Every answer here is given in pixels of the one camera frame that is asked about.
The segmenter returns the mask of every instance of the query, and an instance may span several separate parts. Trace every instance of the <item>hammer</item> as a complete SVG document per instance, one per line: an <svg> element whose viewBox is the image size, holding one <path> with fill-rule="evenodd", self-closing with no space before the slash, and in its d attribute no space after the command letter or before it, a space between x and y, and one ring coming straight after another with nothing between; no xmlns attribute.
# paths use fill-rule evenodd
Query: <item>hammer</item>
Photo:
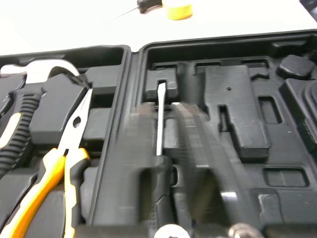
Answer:
<svg viewBox="0 0 317 238"><path fill-rule="evenodd" d="M0 76L23 74L26 81L17 91L13 115L0 137L0 178L20 166L31 149L29 125L44 94L38 83L60 73L79 75L76 67L63 59L35 60L27 66L7 64L1 68Z"/></svg>

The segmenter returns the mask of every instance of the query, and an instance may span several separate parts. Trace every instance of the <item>white table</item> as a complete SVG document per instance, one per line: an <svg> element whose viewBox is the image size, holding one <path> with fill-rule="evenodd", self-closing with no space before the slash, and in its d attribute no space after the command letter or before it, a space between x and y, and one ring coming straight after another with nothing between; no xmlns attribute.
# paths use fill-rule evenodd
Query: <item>white table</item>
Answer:
<svg viewBox="0 0 317 238"><path fill-rule="evenodd" d="M134 10L136 0L0 0L0 55L317 29L298 0L193 0L191 18Z"/></svg>

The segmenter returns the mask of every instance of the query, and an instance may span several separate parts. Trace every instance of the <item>screwdriver shaft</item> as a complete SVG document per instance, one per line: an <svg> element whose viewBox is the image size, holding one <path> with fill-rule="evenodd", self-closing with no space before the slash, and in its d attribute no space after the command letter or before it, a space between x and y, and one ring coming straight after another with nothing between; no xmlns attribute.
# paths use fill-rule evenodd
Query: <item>screwdriver shaft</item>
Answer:
<svg viewBox="0 0 317 238"><path fill-rule="evenodd" d="M165 105L166 83L158 85L158 136L157 155L163 151L163 130L164 130L164 105Z"/></svg>

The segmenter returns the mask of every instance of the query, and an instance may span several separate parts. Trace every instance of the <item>hammer head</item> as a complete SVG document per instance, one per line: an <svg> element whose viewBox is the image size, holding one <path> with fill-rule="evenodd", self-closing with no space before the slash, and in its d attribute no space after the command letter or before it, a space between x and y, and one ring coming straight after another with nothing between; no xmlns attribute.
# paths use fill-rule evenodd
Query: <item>hammer head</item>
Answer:
<svg viewBox="0 0 317 238"><path fill-rule="evenodd" d="M74 76L79 75L76 67L63 59L35 60L27 66L7 64L0 69L0 76L4 77L17 73L26 74L26 83L45 82L49 77L60 73L71 73Z"/></svg>

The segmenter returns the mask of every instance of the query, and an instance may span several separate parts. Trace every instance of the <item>yellow pliers handle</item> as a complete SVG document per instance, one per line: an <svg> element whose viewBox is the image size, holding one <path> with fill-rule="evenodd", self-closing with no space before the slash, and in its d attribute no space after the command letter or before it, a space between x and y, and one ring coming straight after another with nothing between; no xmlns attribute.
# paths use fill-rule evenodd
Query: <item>yellow pliers handle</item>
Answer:
<svg viewBox="0 0 317 238"><path fill-rule="evenodd" d="M65 159L65 235L64 238L73 238L75 228L81 222L80 185L83 183L83 174L89 165L89 155L84 148L69 150Z"/></svg>
<svg viewBox="0 0 317 238"><path fill-rule="evenodd" d="M22 199L16 214L4 227L0 238L24 237L34 215L49 192L63 176L65 157L57 149L52 149L41 160L35 185Z"/></svg>

